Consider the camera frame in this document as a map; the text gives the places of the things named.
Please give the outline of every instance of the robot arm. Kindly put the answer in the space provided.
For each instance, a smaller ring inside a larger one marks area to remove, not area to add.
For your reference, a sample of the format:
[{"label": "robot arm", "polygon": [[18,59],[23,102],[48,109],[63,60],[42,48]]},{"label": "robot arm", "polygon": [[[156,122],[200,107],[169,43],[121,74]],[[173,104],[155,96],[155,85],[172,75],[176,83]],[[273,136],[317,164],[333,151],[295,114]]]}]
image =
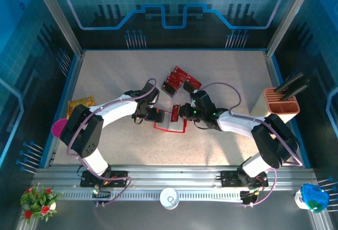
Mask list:
[{"label": "robot arm", "polygon": [[101,131],[108,124],[128,115],[132,116],[135,123],[137,119],[140,119],[141,122],[142,120],[158,123],[163,122],[164,111],[153,107],[159,96],[157,88],[154,88],[154,90],[146,97],[133,100],[133,98],[149,92],[152,88],[153,85],[147,83],[142,90],[127,91],[122,96],[114,100],[119,100],[121,102],[112,104],[106,108],[103,108],[103,106],[107,103],[89,108],[83,105],[77,106],[67,121],[67,124],[61,133],[60,139],[68,145],[83,120],[97,109],[102,108],[102,111],[95,114],[88,121],[86,128],[80,131],[71,149],[78,153],[86,165],[95,174],[99,176],[109,176],[109,164],[104,160],[97,149]]},{"label": "robot arm", "polygon": [[282,143],[271,136],[271,131],[263,123],[271,125],[294,153],[298,150],[297,138],[275,114],[268,117],[250,117],[230,113],[226,108],[216,108],[204,90],[193,92],[191,98],[191,104],[181,106],[181,117],[193,122],[203,121],[208,128],[235,132],[255,140],[259,153],[237,168],[237,177],[243,185],[250,185],[256,177],[270,168],[280,168],[291,157]]}]

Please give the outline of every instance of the pink object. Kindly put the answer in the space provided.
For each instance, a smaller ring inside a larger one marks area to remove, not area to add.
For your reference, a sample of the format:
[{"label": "pink object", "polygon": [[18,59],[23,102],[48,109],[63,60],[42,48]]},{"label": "pink object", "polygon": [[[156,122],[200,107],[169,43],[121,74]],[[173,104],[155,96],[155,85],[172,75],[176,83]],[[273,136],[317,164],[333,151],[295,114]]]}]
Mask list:
[{"label": "pink object", "polygon": [[63,131],[65,125],[67,124],[67,119],[63,118],[58,120],[54,125],[52,126],[52,134],[53,136],[60,138],[61,137],[61,132]]}]

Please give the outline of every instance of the orange container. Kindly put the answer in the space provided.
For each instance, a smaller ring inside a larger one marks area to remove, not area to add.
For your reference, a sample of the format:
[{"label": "orange container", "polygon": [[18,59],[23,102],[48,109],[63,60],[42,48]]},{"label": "orange container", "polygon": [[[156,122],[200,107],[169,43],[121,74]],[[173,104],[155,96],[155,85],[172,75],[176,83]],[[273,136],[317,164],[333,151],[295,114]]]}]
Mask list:
[{"label": "orange container", "polygon": [[250,115],[268,116],[269,114],[277,114],[286,123],[299,113],[299,104],[295,96],[285,102],[280,102],[279,100],[283,98],[284,94],[275,93],[274,90],[275,87],[264,89]]}]

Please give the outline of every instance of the snack bag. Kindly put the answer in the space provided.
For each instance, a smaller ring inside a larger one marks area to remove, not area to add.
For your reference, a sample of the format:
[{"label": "snack bag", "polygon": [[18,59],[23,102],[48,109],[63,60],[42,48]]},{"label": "snack bag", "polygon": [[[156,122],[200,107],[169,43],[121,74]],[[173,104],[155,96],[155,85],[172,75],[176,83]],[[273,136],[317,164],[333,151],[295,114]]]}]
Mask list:
[{"label": "snack bag", "polygon": [[71,114],[73,113],[73,110],[76,106],[79,105],[84,105],[86,107],[91,107],[91,106],[95,106],[95,101],[94,101],[94,97],[90,96],[87,98],[83,98],[83,99],[78,99],[78,100],[72,100],[72,101],[68,101],[68,113],[67,113],[67,119],[69,119],[69,117],[71,116]]}]

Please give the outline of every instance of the speckled floor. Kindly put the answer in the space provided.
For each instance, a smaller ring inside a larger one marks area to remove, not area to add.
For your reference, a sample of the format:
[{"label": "speckled floor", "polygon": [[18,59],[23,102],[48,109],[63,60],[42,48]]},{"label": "speckled floor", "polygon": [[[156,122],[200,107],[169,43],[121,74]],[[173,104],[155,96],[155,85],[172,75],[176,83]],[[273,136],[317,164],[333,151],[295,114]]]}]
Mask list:
[{"label": "speckled floor", "polygon": [[[242,104],[234,112],[242,114],[248,114],[262,90],[271,87],[262,51],[87,51],[73,99],[93,95],[102,104],[125,91],[141,89],[151,77],[160,88],[175,66],[203,85],[214,81],[234,85],[242,94]],[[236,93],[225,86],[206,91],[216,107],[237,103]],[[184,104],[184,99],[189,99],[185,92],[174,101],[161,91],[156,106],[170,111],[174,104]],[[192,123],[184,134],[166,133],[154,129],[153,123],[135,125],[130,117],[123,117],[104,128],[99,151],[110,164],[238,165],[258,150],[252,139],[239,134],[203,131]],[[61,142],[54,164],[69,163],[78,161],[66,155]]]}]

